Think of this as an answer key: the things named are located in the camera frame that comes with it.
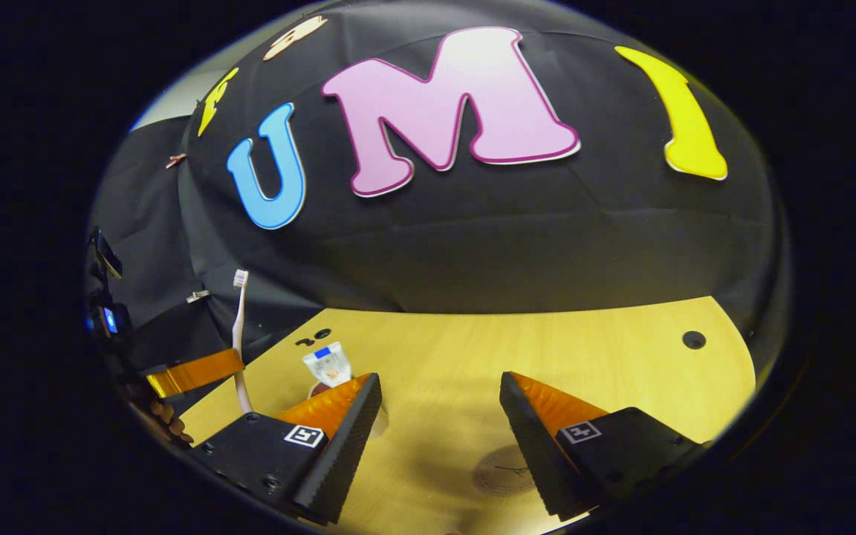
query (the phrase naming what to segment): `table surface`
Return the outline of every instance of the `table surface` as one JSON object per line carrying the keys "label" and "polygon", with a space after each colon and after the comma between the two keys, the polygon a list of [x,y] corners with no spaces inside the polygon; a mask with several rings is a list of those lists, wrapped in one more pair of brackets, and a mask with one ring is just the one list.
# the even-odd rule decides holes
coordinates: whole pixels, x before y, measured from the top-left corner
{"label": "table surface", "polygon": [[[323,328],[327,338],[296,346]],[[687,331],[706,345],[687,348]],[[523,534],[574,522],[548,516],[534,488],[496,495],[473,483],[483,457],[516,447],[499,402],[502,372],[611,412],[637,406],[700,443],[731,423],[755,386],[747,346],[711,297],[536,314],[326,308],[245,369],[254,409],[274,415],[305,400],[316,381],[302,356],[332,342],[354,375],[380,375],[388,427],[368,441],[330,533]],[[181,419],[201,444],[240,414],[230,379]]]}

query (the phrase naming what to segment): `clip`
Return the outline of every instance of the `clip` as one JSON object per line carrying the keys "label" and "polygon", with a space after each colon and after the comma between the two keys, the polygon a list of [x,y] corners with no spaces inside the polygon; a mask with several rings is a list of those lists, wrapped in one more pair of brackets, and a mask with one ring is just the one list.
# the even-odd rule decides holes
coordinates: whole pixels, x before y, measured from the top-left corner
{"label": "clip", "polygon": [[208,291],[208,289],[201,289],[201,291],[195,291],[193,292],[193,294],[190,294],[190,297],[187,297],[187,302],[194,302],[198,299],[203,299],[204,297],[207,297],[207,295],[210,295],[210,291]]}

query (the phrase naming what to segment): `blue light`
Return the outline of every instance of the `blue light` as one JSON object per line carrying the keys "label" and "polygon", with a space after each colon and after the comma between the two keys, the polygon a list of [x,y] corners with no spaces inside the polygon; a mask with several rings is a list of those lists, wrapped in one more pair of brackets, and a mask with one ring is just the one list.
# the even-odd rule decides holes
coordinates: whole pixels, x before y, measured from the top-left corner
{"label": "blue light", "polygon": [[113,332],[114,334],[118,333],[118,325],[114,324],[114,313],[109,311],[107,308],[102,308],[105,311],[105,321],[108,322],[108,331]]}

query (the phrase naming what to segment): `circular mark on table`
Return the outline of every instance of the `circular mark on table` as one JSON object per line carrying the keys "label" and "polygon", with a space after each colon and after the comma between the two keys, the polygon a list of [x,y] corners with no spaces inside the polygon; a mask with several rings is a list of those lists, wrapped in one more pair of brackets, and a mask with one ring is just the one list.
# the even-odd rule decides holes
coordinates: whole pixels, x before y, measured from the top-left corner
{"label": "circular mark on table", "polygon": [[682,335],[682,343],[685,343],[689,349],[701,349],[706,345],[706,337],[698,331],[689,331]]}
{"label": "circular mark on table", "polygon": [[534,478],[516,444],[485,455],[472,475],[475,487],[490,494],[503,496],[534,488]]}

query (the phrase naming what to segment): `toothpaste tube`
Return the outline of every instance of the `toothpaste tube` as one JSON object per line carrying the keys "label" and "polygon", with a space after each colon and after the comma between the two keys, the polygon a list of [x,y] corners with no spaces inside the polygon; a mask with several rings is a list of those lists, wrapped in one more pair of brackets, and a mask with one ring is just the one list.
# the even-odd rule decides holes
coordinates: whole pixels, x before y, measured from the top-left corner
{"label": "toothpaste tube", "polygon": [[343,352],[342,343],[330,343],[325,348],[302,357],[302,362],[320,383],[330,389],[352,379],[352,365]]}

